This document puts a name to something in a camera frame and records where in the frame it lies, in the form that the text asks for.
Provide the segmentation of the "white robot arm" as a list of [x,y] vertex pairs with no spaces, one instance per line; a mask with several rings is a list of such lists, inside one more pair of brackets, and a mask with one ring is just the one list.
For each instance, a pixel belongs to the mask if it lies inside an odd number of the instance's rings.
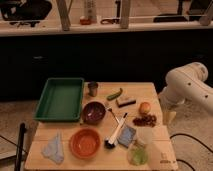
[[170,70],[165,77],[166,86],[159,93],[163,124],[168,125],[176,116],[175,108],[191,100],[213,115],[213,88],[205,84],[207,67],[200,62]]

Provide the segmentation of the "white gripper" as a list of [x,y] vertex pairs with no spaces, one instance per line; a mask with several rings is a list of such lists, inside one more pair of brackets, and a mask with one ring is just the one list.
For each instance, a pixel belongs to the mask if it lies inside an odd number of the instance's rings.
[[163,124],[169,125],[176,116],[176,105],[165,100],[160,100],[160,104],[163,112]]

